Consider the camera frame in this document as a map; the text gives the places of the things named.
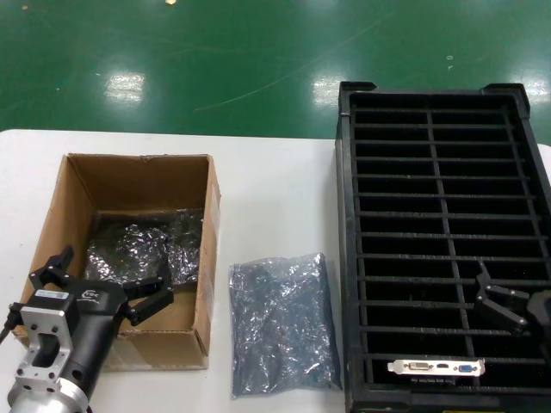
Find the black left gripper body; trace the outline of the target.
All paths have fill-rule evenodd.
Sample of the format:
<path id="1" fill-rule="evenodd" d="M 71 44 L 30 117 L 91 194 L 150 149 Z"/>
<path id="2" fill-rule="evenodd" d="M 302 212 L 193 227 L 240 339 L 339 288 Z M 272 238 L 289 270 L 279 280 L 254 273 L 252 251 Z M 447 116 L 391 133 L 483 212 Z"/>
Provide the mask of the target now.
<path id="1" fill-rule="evenodd" d="M 63 291 L 68 294 L 66 299 L 41 297 L 33 292 L 29 305 L 66 313 L 72 351 L 60 377 L 90 396 L 118 335 L 127 296 L 120 285 L 99 280 L 75 279 Z"/>

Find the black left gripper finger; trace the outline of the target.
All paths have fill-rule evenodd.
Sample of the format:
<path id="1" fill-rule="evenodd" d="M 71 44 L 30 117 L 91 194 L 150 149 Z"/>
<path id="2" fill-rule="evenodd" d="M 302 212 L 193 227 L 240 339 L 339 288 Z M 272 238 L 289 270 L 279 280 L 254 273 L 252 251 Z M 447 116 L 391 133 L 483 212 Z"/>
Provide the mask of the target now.
<path id="1" fill-rule="evenodd" d="M 73 248 L 67 245 L 58 255 L 51 256 L 43 267 L 34 270 L 28 277 L 34 290 L 45 289 L 47 285 L 53 284 L 61 291 L 66 291 L 73 282 L 73 277 L 68 273 L 73 257 Z"/>
<path id="2" fill-rule="evenodd" d="M 123 314 L 132 326 L 137 326 L 162 311 L 174 301 L 169 276 L 153 276 L 129 281 L 122 285 L 127 296 Z"/>

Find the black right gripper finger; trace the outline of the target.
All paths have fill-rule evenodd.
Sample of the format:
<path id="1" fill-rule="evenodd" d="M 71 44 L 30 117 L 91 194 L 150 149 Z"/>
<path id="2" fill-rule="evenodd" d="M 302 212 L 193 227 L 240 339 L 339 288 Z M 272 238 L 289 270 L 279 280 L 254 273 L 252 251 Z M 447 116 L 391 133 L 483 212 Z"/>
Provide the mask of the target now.
<path id="1" fill-rule="evenodd" d="M 507 330 L 513 335 L 522 335 L 528 325 L 525 312 L 529 294 L 496 285 L 485 263 L 478 260 L 478 264 L 480 273 L 476 276 L 478 292 L 474 309 L 487 322 L 501 330 Z"/>

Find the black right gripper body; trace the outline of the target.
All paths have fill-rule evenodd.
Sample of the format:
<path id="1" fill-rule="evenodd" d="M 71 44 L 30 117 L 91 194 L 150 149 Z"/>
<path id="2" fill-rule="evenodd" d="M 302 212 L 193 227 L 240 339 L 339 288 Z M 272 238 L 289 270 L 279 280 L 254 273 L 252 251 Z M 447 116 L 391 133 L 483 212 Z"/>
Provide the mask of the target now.
<path id="1" fill-rule="evenodd" d="M 526 318 L 532 335 L 550 334 L 550 291 L 533 293 L 526 305 Z"/>

